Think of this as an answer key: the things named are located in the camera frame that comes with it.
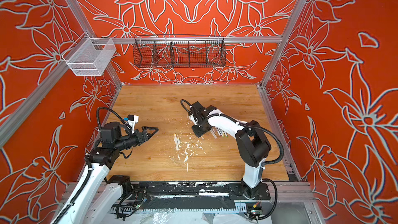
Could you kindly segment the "white pen pink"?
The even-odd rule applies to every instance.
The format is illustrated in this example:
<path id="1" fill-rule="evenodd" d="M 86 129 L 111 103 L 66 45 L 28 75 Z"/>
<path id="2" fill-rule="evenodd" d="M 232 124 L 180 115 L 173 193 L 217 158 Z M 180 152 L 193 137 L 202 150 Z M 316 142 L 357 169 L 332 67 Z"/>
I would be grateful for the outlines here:
<path id="1" fill-rule="evenodd" d="M 217 135 L 215 134 L 215 132 L 213 130 L 211 130 L 210 132 L 211 132 L 212 136 L 214 137 L 214 139 L 216 139 Z"/>

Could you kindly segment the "white pen orange tip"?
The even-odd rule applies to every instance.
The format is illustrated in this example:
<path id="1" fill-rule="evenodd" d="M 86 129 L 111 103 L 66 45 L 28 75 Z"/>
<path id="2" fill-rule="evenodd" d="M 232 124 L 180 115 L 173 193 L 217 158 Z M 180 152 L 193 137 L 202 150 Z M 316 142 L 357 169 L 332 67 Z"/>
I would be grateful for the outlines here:
<path id="1" fill-rule="evenodd" d="M 174 142 L 175 142 L 175 146 L 176 146 L 176 151 L 178 151 L 179 150 L 179 139 L 176 134 L 174 134 Z"/>

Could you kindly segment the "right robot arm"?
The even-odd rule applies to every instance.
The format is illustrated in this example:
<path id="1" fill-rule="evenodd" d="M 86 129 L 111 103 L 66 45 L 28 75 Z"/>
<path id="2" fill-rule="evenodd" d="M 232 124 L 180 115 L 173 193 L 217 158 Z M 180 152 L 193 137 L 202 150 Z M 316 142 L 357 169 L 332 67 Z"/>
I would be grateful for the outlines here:
<path id="1" fill-rule="evenodd" d="M 193 122 L 192 129 L 197 137 L 218 128 L 235 138 L 239 155 L 245 163 L 241 193 L 247 199 L 257 197 L 262 183 L 263 164 L 272 149 L 259 123 L 236 120 L 214 106 L 204 107 L 199 102 L 189 106 L 184 106 L 186 100 L 180 103 Z"/>

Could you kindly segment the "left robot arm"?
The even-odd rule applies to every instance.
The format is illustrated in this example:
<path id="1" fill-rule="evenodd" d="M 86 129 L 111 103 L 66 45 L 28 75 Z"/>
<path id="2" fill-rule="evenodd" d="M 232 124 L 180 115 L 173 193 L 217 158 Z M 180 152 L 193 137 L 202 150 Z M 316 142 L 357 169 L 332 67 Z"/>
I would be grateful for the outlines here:
<path id="1" fill-rule="evenodd" d="M 120 198 L 127 198 L 134 189 L 130 177 L 114 175 L 96 199 L 99 187 L 124 150 L 149 141 L 157 127 L 134 129 L 134 122 L 110 122 L 100 127 L 101 146 L 85 156 L 84 172 L 70 197 L 53 219 L 54 224 L 99 224 Z"/>

